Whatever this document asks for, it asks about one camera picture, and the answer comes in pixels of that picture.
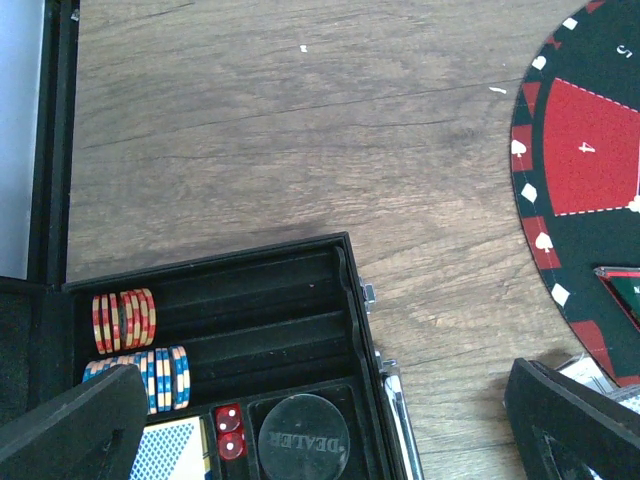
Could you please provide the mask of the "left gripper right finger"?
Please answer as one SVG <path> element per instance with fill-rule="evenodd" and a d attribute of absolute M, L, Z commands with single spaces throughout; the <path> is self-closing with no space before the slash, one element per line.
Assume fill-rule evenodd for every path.
<path fill-rule="evenodd" d="M 504 403 L 529 479 L 639 477 L 639 414 L 614 399 L 518 358 Z"/>

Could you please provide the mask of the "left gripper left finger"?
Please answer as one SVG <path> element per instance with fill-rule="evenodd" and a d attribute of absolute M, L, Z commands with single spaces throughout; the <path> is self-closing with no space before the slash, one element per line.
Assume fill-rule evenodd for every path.
<path fill-rule="evenodd" d="M 1 427 L 3 479 L 127 479 L 147 420 L 139 370 L 118 365 Z"/>

